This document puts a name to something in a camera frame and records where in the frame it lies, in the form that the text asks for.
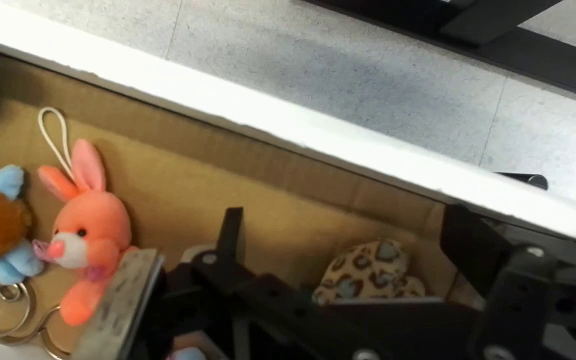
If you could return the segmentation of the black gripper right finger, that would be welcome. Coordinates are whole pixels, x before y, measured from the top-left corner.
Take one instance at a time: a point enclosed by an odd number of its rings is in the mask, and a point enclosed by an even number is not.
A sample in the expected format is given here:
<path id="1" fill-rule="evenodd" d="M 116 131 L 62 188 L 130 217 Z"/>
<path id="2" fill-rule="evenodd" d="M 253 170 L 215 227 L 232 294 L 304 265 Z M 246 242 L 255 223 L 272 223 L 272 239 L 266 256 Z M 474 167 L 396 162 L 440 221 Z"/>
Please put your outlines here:
<path id="1" fill-rule="evenodd" d="M 513 246 L 480 214 L 465 206 L 445 209 L 440 247 L 459 269 L 451 299 L 483 307 Z"/>

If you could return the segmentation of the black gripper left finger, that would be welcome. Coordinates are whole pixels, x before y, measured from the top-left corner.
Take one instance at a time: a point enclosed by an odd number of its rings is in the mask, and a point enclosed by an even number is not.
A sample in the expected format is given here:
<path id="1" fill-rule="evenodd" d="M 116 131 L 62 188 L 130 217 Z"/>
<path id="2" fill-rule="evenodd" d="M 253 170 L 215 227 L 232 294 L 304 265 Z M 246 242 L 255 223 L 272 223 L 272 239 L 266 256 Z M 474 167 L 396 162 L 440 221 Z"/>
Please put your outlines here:
<path id="1" fill-rule="evenodd" d="M 128 360 L 165 264 L 159 249 L 130 249 L 84 325 L 74 360 Z"/>

